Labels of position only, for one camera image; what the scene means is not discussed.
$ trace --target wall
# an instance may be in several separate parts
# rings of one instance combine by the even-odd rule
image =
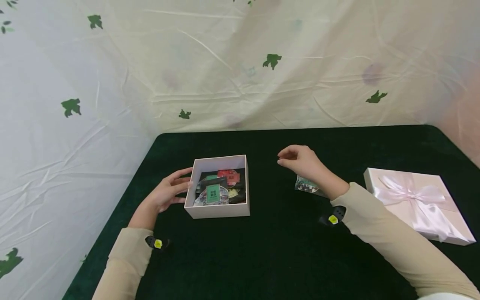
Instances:
[[[6,1],[6,299],[61,298],[162,132],[431,123],[480,164],[476,1]]]
[[[0,4],[14,30],[0,32],[0,299],[61,299],[158,132],[127,104],[142,94],[90,12],[12,4]]]

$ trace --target satin ribbon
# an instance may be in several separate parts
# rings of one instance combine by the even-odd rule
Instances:
[[[453,199],[449,197],[448,203],[442,192],[433,185],[427,185],[416,189],[413,176],[408,172],[398,172],[395,177],[383,175],[379,180],[386,189],[373,188],[374,195],[385,205],[397,204],[408,201],[412,210],[413,229],[419,232],[431,233],[438,236],[440,242],[448,237],[468,241],[445,217],[440,206],[445,209],[456,211]]]

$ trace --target beige sleeve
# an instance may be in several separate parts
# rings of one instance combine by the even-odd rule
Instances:
[[[133,300],[145,274],[152,248],[145,238],[151,230],[124,228],[108,256],[107,267],[92,300]]]
[[[383,255],[420,297],[445,292],[480,300],[478,290],[453,262],[363,187],[351,183],[332,205],[347,208],[343,222],[350,232]]]

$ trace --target green table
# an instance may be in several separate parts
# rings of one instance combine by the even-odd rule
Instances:
[[[237,154],[247,155],[251,216],[193,220],[182,205],[160,214],[155,234],[173,245],[152,255],[137,299],[415,299],[370,245],[343,224],[318,223],[328,201],[294,190],[295,174],[276,164],[289,144],[309,145],[333,172],[361,185],[367,167],[441,175],[474,235],[480,232],[480,170],[431,126],[163,134],[64,299],[91,299],[120,229],[163,177],[195,158]],[[480,286],[480,244],[433,243]]]

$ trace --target open box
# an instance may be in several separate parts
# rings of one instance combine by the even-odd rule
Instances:
[[[212,172],[227,169],[245,168],[245,192],[246,202],[240,204],[222,204],[193,206],[195,201],[195,189],[203,172]],[[192,170],[192,187],[188,189],[185,210],[194,219],[223,218],[229,216],[250,216],[250,196],[248,185],[248,165],[246,155],[223,156],[196,159]]]

